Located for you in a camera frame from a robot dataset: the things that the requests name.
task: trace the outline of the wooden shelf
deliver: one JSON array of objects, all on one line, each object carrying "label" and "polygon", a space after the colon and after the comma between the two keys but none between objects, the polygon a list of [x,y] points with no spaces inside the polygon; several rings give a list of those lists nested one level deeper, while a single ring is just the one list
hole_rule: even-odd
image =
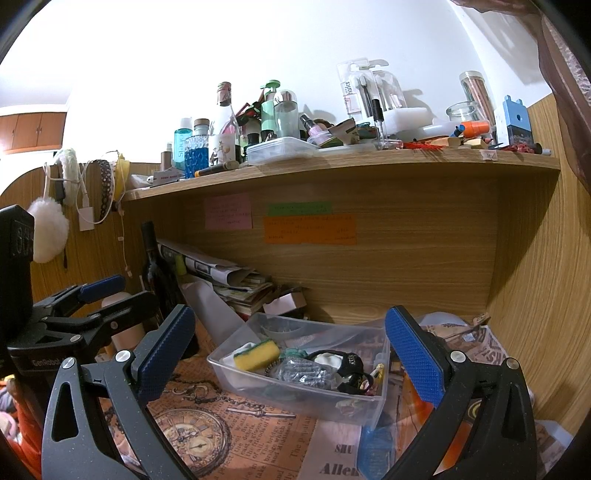
[{"label": "wooden shelf", "polygon": [[172,193],[223,193],[257,185],[308,181],[343,181],[404,177],[499,177],[560,171],[557,158],[545,155],[497,152],[497,160],[484,160],[481,150],[390,150],[296,157],[261,166],[208,175],[144,189],[130,190],[124,200],[139,200]]}]

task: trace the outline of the pink sticky note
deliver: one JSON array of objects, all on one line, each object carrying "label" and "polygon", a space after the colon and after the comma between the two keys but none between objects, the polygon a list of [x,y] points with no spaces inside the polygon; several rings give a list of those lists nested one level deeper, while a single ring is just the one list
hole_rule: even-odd
[{"label": "pink sticky note", "polygon": [[252,229],[251,200],[247,193],[209,197],[204,207],[205,230]]}]

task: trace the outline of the plastic storage box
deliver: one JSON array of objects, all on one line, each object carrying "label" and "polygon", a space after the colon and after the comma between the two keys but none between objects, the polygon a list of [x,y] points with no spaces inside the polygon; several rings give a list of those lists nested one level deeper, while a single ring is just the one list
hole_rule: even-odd
[{"label": "plastic storage box", "polygon": [[246,149],[246,155],[248,156],[249,165],[261,165],[298,155],[314,153],[316,150],[318,150],[316,145],[304,142],[298,138],[282,137],[248,147]]},{"label": "plastic storage box", "polygon": [[[221,359],[248,342],[271,338],[280,348],[300,348],[312,353],[322,349],[354,352],[365,371],[383,363],[384,380],[374,397],[349,395],[311,388],[245,372],[221,363]],[[383,328],[295,320],[254,314],[208,357],[222,388],[292,413],[321,420],[363,425],[374,429],[386,401],[390,343]]]}]

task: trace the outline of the metal screw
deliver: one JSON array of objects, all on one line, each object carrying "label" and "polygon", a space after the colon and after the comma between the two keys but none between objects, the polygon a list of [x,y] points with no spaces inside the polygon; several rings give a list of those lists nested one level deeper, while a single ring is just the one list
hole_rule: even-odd
[{"label": "metal screw", "polygon": [[130,357],[131,353],[129,353],[129,350],[121,350],[120,352],[117,352],[117,355],[115,355],[115,360],[118,362],[126,362],[130,359]]},{"label": "metal screw", "polygon": [[66,358],[62,363],[61,363],[61,367],[62,368],[70,368],[72,367],[74,364],[76,363],[76,360],[74,360],[74,357],[69,356],[68,358]]},{"label": "metal screw", "polygon": [[509,357],[507,359],[507,366],[512,370],[517,370],[519,368],[519,362],[514,358]]},{"label": "metal screw", "polygon": [[459,350],[454,350],[449,356],[457,364],[461,364],[462,362],[466,361],[466,355],[464,355]]}]

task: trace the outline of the wooden cabinet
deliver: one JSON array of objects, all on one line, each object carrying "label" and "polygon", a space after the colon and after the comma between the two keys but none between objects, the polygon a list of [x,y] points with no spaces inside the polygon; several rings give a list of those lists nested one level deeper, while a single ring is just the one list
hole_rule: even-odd
[{"label": "wooden cabinet", "polygon": [[17,127],[18,115],[0,116],[0,152],[12,148],[12,137]]},{"label": "wooden cabinet", "polygon": [[0,143],[5,153],[59,150],[65,112],[19,113],[0,117]]},{"label": "wooden cabinet", "polygon": [[37,137],[37,147],[44,147],[47,150],[61,148],[65,123],[66,114],[63,112],[43,113],[41,116],[41,125],[39,126],[39,136]]},{"label": "wooden cabinet", "polygon": [[42,113],[21,113],[18,115],[11,151],[28,151],[37,146],[41,116]]}]

